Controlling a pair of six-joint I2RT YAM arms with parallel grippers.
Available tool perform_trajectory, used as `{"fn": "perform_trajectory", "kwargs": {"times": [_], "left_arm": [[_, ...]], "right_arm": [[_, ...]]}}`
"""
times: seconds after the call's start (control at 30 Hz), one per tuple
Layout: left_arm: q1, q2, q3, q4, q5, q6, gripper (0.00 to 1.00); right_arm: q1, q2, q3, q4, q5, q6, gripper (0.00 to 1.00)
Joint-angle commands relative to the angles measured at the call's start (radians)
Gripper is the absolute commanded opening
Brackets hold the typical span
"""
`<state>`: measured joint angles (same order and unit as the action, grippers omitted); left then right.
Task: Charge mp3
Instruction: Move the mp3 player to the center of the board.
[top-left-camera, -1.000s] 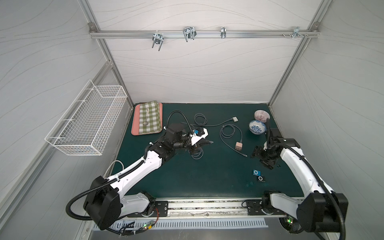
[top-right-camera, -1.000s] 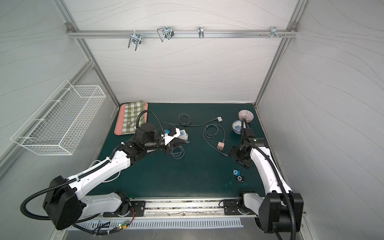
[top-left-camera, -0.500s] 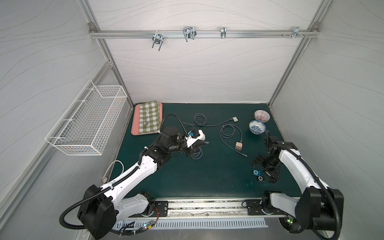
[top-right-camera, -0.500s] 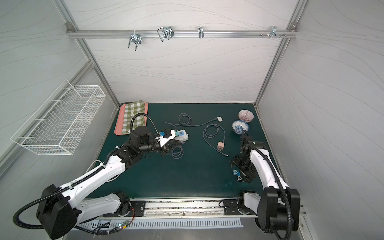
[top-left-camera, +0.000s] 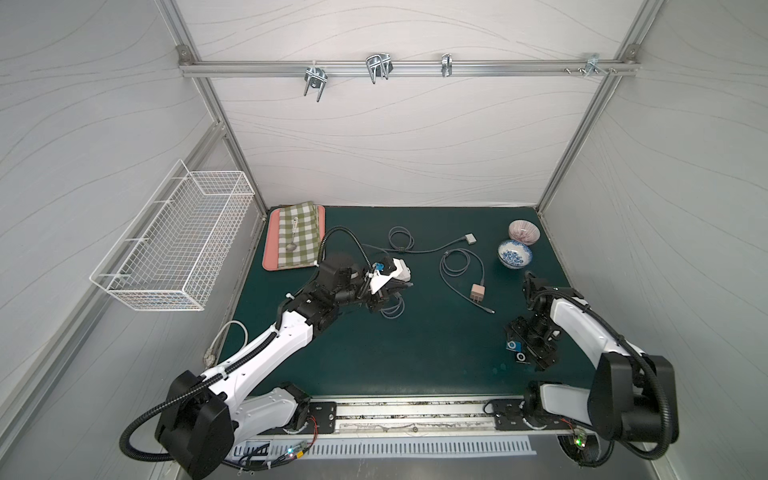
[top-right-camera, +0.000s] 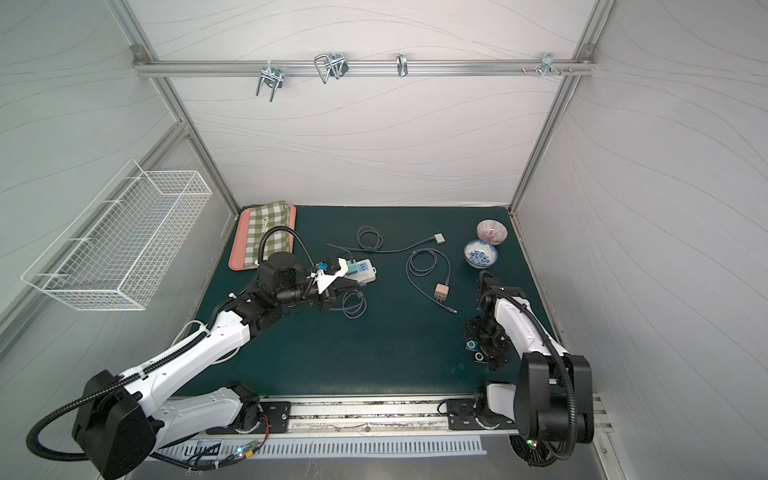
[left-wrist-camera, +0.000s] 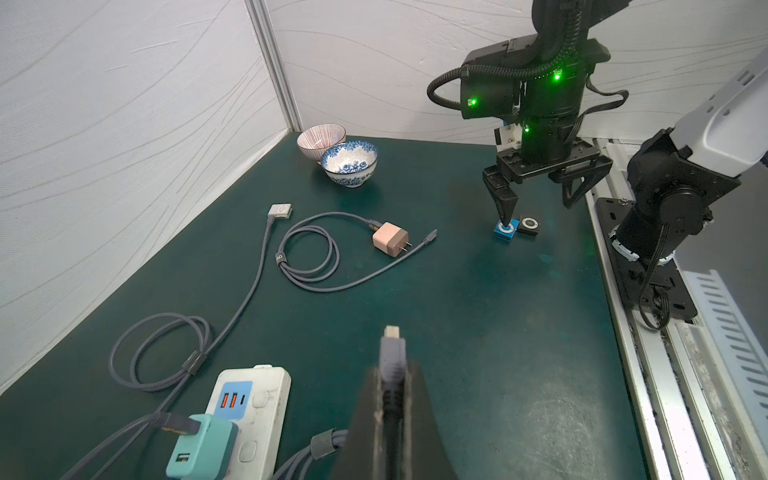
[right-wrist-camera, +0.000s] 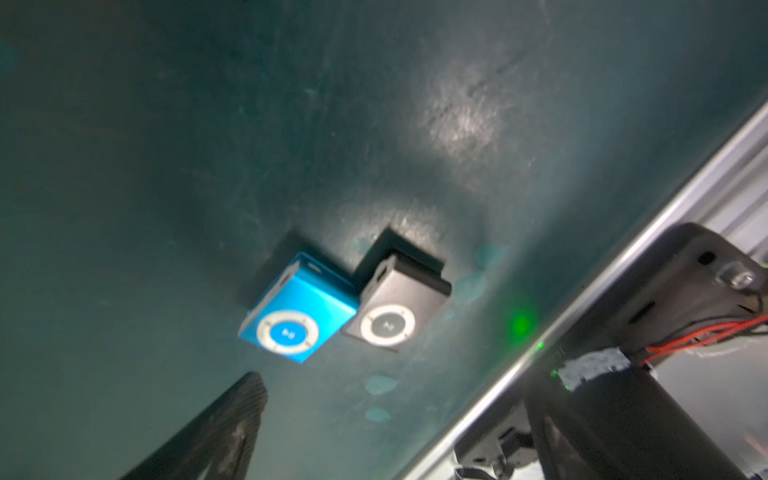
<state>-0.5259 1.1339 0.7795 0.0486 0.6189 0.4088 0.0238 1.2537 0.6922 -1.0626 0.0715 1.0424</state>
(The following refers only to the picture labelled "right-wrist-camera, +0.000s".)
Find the blue mp3 player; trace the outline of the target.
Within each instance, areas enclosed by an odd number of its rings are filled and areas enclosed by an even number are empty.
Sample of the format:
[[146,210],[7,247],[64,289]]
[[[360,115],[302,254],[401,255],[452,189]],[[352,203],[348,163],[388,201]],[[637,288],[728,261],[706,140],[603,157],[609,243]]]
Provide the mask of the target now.
[[359,306],[348,281],[300,252],[248,311],[238,337],[301,364],[350,321]]

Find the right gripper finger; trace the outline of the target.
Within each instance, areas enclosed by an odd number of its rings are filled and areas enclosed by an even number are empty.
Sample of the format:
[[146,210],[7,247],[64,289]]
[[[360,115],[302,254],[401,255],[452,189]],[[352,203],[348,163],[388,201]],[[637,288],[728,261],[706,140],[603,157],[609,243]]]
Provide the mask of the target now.
[[126,479],[243,479],[268,401],[248,372],[135,468]]

